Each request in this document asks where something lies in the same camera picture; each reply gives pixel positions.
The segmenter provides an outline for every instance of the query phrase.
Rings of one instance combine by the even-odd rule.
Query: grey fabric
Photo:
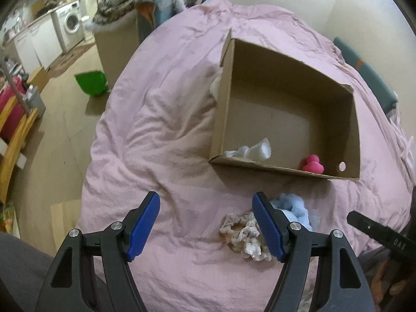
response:
[[[0,278],[24,312],[33,312],[52,257],[7,233],[0,233]],[[114,312],[107,286],[97,278],[104,312]]]

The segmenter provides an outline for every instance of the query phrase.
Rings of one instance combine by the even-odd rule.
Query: cardboard box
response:
[[[39,92],[43,90],[43,88],[47,85],[49,82],[48,74],[46,73],[45,68],[39,67],[36,68],[28,78],[28,84],[33,84],[34,86],[37,86],[39,89]]]
[[[221,65],[211,163],[359,179],[360,142],[351,86],[231,34]],[[253,146],[265,137],[272,155],[262,163],[225,156],[225,151]],[[299,170],[301,160],[311,154],[320,157],[325,168],[322,175]]]

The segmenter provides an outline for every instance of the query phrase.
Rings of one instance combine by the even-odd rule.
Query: pink toy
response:
[[[306,165],[302,167],[302,170],[321,174],[324,171],[324,167],[319,163],[318,156],[311,155],[306,159]]]

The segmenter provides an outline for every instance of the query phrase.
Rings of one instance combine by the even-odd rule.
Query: rug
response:
[[[84,53],[88,51],[95,43],[89,43],[86,45],[77,45],[69,52],[62,54],[49,66],[47,74],[50,79],[61,76],[67,69],[74,64]]]

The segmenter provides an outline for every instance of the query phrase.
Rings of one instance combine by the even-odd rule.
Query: pink bedsheet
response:
[[[361,180],[317,180],[208,163],[216,108],[209,85],[233,35],[281,51],[354,87]],[[256,191],[295,193],[321,216],[319,232],[341,229],[354,251],[376,245],[348,226],[358,210],[401,229],[412,184],[394,133],[359,74],[333,43],[285,9],[214,0],[188,9],[140,45],[96,128],[79,227],[101,230],[157,191],[161,209],[130,268],[150,311],[263,311],[282,265],[241,258],[218,233],[225,214],[251,208]],[[306,289],[314,283],[311,263]],[[97,272],[102,276],[102,267]]]

